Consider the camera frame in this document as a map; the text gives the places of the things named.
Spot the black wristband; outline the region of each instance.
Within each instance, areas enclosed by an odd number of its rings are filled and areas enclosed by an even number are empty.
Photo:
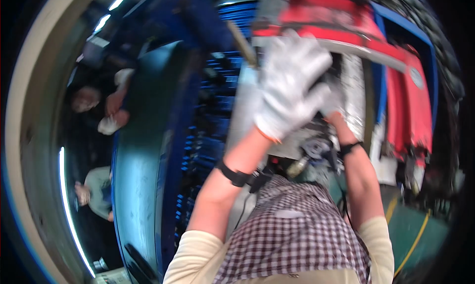
[[[241,171],[232,171],[224,164],[222,159],[217,163],[216,168],[219,168],[223,175],[228,178],[236,187],[244,186],[244,184],[246,184],[252,176],[252,174],[245,174]]]
[[[357,143],[354,143],[354,144],[347,144],[347,145],[342,145],[340,146],[340,159],[343,159],[343,157],[345,157],[346,154],[350,153],[352,151],[352,148],[356,145],[362,145],[363,142],[357,142]]]

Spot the yellow line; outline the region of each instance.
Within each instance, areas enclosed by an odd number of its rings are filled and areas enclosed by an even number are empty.
[[[394,209],[396,208],[397,204],[398,204],[398,196],[395,196],[389,203],[388,210],[386,211],[386,222],[388,224],[389,224],[389,221],[391,221],[392,213],[394,212]]]
[[[419,229],[419,233],[417,234],[416,239],[412,243],[411,249],[409,249],[409,252],[407,252],[406,257],[404,258],[404,260],[401,262],[401,265],[398,267],[398,269],[394,273],[394,277],[396,277],[398,275],[398,273],[402,270],[402,267],[406,264],[407,260],[411,256],[412,252],[414,251],[414,249],[416,249],[416,245],[419,242],[419,239],[422,236],[422,233],[424,232],[424,229],[426,228],[427,221],[429,221],[429,216],[430,216],[430,210],[426,214],[426,218],[424,219],[424,222],[422,223],[422,226]]]

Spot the plaid shirt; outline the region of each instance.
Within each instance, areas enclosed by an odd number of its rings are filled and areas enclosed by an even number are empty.
[[[335,269],[353,269],[360,283],[371,282],[371,260],[363,241],[318,184],[274,176],[259,191],[249,219],[229,240],[214,283]]]

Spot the person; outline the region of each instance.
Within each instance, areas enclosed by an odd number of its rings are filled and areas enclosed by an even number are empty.
[[[89,171],[84,184],[76,181],[74,185],[78,204],[83,207],[89,205],[91,210],[101,218],[112,222],[111,167],[95,168]]]
[[[128,68],[118,71],[113,84],[108,79],[98,79],[92,85],[70,85],[66,100],[86,126],[111,135],[129,120],[129,112],[120,108],[133,73]]]
[[[394,257],[374,168],[339,111],[339,86],[310,88],[331,55],[316,39],[286,31],[271,38],[264,61],[254,125],[205,180],[164,283],[391,283]],[[271,145],[318,110],[335,127],[341,149],[348,147],[343,162],[353,227],[325,187],[274,175],[226,241],[242,185],[236,175],[253,173]]]

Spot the white work glove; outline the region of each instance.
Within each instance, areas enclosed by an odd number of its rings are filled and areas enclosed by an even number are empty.
[[[326,118],[334,112],[338,112],[345,117],[343,91],[341,90],[340,81],[335,76],[326,73],[323,76],[323,82],[330,88],[330,94],[321,107],[320,113]]]
[[[330,94],[327,85],[308,90],[329,69],[332,56],[313,36],[301,38],[293,30],[273,37],[264,52],[263,101],[254,123],[267,137],[281,141],[324,105]]]

